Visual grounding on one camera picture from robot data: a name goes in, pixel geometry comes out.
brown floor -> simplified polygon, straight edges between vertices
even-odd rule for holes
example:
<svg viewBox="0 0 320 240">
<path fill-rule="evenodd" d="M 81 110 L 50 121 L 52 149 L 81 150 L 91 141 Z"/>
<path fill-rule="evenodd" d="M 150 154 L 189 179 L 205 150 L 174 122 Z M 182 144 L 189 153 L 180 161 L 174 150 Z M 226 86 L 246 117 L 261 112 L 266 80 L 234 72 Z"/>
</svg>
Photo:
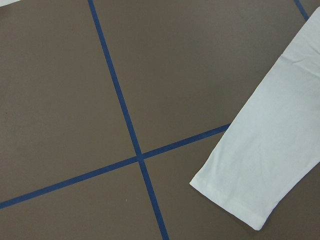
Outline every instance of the brown floor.
<svg viewBox="0 0 320 240">
<path fill-rule="evenodd" d="M 305 22 L 293 0 L 94 3 L 143 153 L 232 122 Z M 0 7 L 0 132 L 0 203 L 135 156 L 86 0 Z M 320 239 L 320 165 L 261 231 L 189 185 L 222 134 L 146 159 L 169 238 Z M 138 163 L 0 209 L 0 233 L 162 239 Z"/>
</svg>

blue line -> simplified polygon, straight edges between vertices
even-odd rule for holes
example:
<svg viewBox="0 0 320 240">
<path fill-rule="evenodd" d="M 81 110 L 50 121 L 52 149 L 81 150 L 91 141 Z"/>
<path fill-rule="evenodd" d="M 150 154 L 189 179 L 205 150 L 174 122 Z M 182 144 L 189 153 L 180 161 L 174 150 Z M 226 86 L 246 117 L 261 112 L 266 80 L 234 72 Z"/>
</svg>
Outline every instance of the blue line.
<svg viewBox="0 0 320 240">
<path fill-rule="evenodd" d="M 166 146 L 162 146 L 162 147 L 159 147 L 157 149 L 148 151 L 148 152 L 143 154 L 143 158 L 144 159 L 148 159 L 148 158 L 151 158 L 151 157 L 153 157 L 155 155 L 162 154 L 162 153 L 165 153 L 167 151 L 182 147 L 184 145 L 194 143 L 194 142 L 199 141 L 201 139 L 205 139 L 207 137 L 222 133 L 222 132 L 224 132 L 224 131 L 226 131 L 228 129 L 230 124 L 231 123 L 223 125 L 223 126 L 220 126 L 220 127 L 217 127 L 215 129 L 212 129 L 212 130 L 209 130 L 209 131 L 205 131 L 205 132 L 200 133 L 198 135 L 191 136 L 191 137 L 188 137 L 186 139 L 183 139 L 183 140 L 168 144 Z"/>
<path fill-rule="evenodd" d="M 107 65 L 108 65 L 109 72 L 110 72 L 110 75 L 111 75 L 111 78 L 113 81 L 115 92 L 116 92 L 116 95 L 118 97 L 118 100 L 119 100 L 119 103 L 120 103 L 120 106 L 121 106 L 121 109 L 123 112 L 125 123 L 126 123 L 128 130 L 129 130 L 129 134 L 130 134 L 131 141 L 132 141 L 132 144 L 134 147 L 134 151 L 135 151 L 135 154 L 138 156 L 141 154 L 141 149 L 139 146 L 136 132 L 134 130 L 134 126 L 132 124 L 132 121 L 131 121 L 131 118 L 129 115 L 129 111 L 128 111 L 128 108 L 127 108 L 127 105 L 125 102 L 124 95 L 123 95 L 121 87 L 120 87 L 120 83 L 118 81 L 118 77 L 117 77 L 117 74 L 115 71 L 114 64 L 113 64 L 111 56 L 110 56 L 110 52 L 109 52 L 109 49 L 108 49 L 108 46 L 106 43 L 106 39 L 105 39 L 104 33 L 102 31 L 101 25 L 100 25 L 98 14 L 97 14 L 93 0 L 88 0 L 88 3 L 89 3 L 90 10 L 91 10 L 94 25 L 95 25 L 96 31 L 97 31 L 99 39 L 100 39 L 100 43 L 101 43 L 101 47 L 102 47 L 102 50 L 104 53 L 104 57 L 105 57 Z"/>
<path fill-rule="evenodd" d="M 294 0 L 295 5 L 298 7 L 300 13 L 302 14 L 304 20 L 308 21 L 309 16 L 306 12 L 306 10 L 304 9 L 304 6 L 301 4 L 301 2 L 299 0 Z"/>
<path fill-rule="evenodd" d="M 29 192 L 27 194 L 24 194 L 24 195 L 12 198 L 10 200 L 1 202 L 0 203 L 0 209 L 4 209 L 4 208 L 7 208 L 9 206 L 24 202 L 26 200 L 36 198 L 38 196 L 53 192 L 55 190 L 59 190 L 59 189 L 65 188 L 67 186 L 79 183 L 79 182 L 87 180 L 87 179 L 91 179 L 93 177 L 99 176 L 101 174 L 105 174 L 105 173 L 110 172 L 112 170 L 116 170 L 116 169 L 122 168 L 124 166 L 136 163 L 137 161 L 138 161 L 138 158 L 136 156 L 134 156 L 134 157 L 128 158 L 126 160 L 119 161 L 119 162 L 116 162 L 114 164 L 111 164 L 111 165 L 108 165 L 108 166 L 105 166 L 105 167 L 102 167 L 102 168 L 87 172 L 85 174 L 82 174 L 82 175 L 79 175 L 79 176 L 76 176 L 76 177 L 73 177 L 73 178 L 70 178 L 68 180 L 64 180 L 64 181 L 58 182 L 56 184 L 41 188 L 39 190 Z"/>
<path fill-rule="evenodd" d="M 99 22 L 99 18 L 98 18 L 98 14 L 97 14 L 94 2 L 93 2 L 93 0 L 88 0 L 88 3 L 89 3 L 90 10 L 91 10 L 92 18 L 93 18 L 93 21 L 94 21 L 94 25 L 95 25 L 96 31 L 97 31 L 99 39 L 100 39 L 100 43 L 101 43 L 101 47 L 102 47 L 102 50 L 103 50 L 103 53 L 104 53 L 104 57 L 105 57 L 107 65 L 108 65 L 108 68 L 109 68 L 109 71 L 110 71 L 110 75 L 111 75 L 111 78 L 112 78 L 112 81 L 113 81 L 113 85 L 114 85 L 114 88 L 115 88 L 115 91 L 116 91 L 116 94 L 117 94 L 117 97 L 118 97 L 118 100 L 119 100 L 119 103 L 120 103 L 120 106 L 121 106 L 121 109 L 122 109 L 122 113 L 123 113 L 123 116 L 124 116 L 124 119 L 125 119 L 125 122 L 126 122 L 126 126 L 128 128 L 128 131 L 129 131 L 129 134 L 130 134 L 130 137 L 131 137 L 131 141 L 132 141 L 132 144 L 133 144 L 133 147 L 134 147 L 134 151 L 135 151 L 135 154 L 136 154 L 137 158 L 139 159 L 138 160 L 139 166 L 140 166 L 140 169 L 141 169 L 141 172 L 142 172 L 142 176 L 143 176 L 143 179 L 144 179 L 144 183 L 145 183 L 147 192 L 149 194 L 149 198 L 150 198 L 150 201 L 151 201 L 151 204 L 152 204 L 154 215 L 155 215 L 155 218 L 156 218 L 158 226 L 159 226 L 159 230 L 160 230 L 161 235 L 162 235 L 162 239 L 168 240 L 169 236 L 168 236 L 168 233 L 167 233 L 165 222 L 164 222 L 163 217 L 161 215 L 161 211 L 160 211 L 160 208 L 159 208 L 159 205 L 158 205 L 158 201 L 157 201 L 154 189 L 152 187 L 152 183 L 151 183 L 151 180 L 150 180 L 150 177 L 149 177 L 149 173 L 148 173 L 148 170 L 147 170 L 147 167 L 146 167 L 146 164 L 145 164 L 145 160 L 143 159 L 141 148 L 139 146 L 138 138 L 137 138 L 134 126 L 132 124 L 130 115 L 129 115 L 129 111 L 128 111 L 128 108 L 127 108 L 127 105 L 126 105 L 126 102 L 125 102 L 124 95 L 123 95 L 123 93 L 121 91 L 121 87 L 120 87 L 120 84 L 119 84 L 119 81 L 118 81 L 118 78 L 117 78 L 117 74 L 116 74 L 116 71 L 115 71 L 111 56 L 110 56 L 110 52 L 108 50 L 108 46 L 107 46 L 107 43 L 106 43 L 106 39 L 105 39 L 104 33 L 102 31 L 102 28 L 101 28 L 101 25 L 100 25 L 100 22 Z"/>
</svg>

